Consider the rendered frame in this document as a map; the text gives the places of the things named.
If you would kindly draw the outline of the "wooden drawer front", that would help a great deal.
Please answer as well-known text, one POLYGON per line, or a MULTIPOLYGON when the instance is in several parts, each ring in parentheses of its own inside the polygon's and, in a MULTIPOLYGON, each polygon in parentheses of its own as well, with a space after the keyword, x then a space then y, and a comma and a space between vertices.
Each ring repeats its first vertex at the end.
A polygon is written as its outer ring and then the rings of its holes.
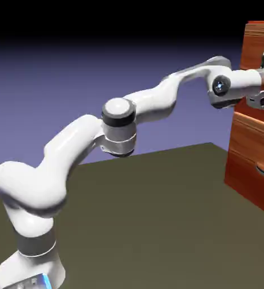
MULTIPOLYGON (((250 21, 245 26, 240 68, 243 70, 259 68, 263 52, 264 21, 250 21)), ((235 107, 235 112, 264 122, 264 111, 249 107, 245 100, 235 107)))
POLYGON ((225 183, 264 211, 264 122, 234 113, 225 183))

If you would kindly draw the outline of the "reddish wooden cabinet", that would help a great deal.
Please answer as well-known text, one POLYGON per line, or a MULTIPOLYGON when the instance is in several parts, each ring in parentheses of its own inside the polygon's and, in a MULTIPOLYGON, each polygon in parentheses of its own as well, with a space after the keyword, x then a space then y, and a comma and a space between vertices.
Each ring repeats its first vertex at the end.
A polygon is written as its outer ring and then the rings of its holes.
MULTIPOLYGON (((264 20, 244 30, 241 69, 259 68, 264 52, 264 20)), ((225 183, 264 210, 264 110, 242 100, 234 110, 225 183)))

